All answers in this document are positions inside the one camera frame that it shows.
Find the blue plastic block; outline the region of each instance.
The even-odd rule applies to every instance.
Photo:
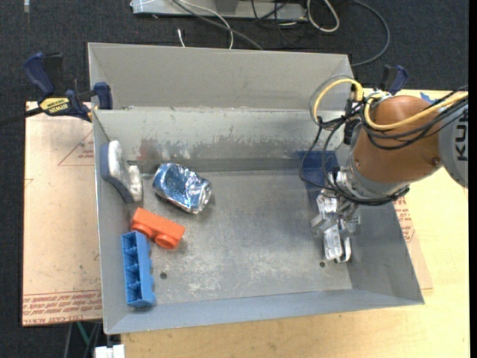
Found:
[[[152,290],[149,244],[146,236],[134,230],[121,235],[126,279],[126,302],[132,307],[148,307],[156,302]]]

